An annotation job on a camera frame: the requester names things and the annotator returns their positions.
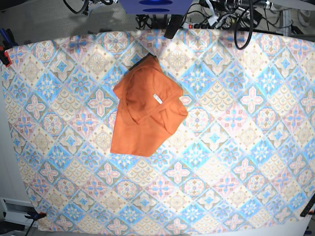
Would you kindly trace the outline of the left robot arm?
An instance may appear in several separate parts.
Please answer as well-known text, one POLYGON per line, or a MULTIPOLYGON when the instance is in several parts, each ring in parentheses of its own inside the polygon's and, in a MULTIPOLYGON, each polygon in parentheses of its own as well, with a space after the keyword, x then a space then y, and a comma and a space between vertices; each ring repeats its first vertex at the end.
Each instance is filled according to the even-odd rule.
POLYGON ((228 11, 236 11, 238 8, 246 10, 252 4, 252 7, 260 7, 264 9, 270 9, 273 5, 269 0, 219 0, 224 8, 228 11))

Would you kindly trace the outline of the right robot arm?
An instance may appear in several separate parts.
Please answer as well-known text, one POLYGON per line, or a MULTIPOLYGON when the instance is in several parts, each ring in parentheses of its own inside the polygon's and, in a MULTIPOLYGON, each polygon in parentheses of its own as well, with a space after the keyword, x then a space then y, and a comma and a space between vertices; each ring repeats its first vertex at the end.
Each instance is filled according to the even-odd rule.
POLYGON ((110 6, 115 3, 118 3, 118 0, 81 0, 82 4, 80 9, 74 9, 66 0, 63 0, 64 5, 73 13, 73 14, 83 14, 88 16, 92 10, 101 7, 101 6, 110 6))

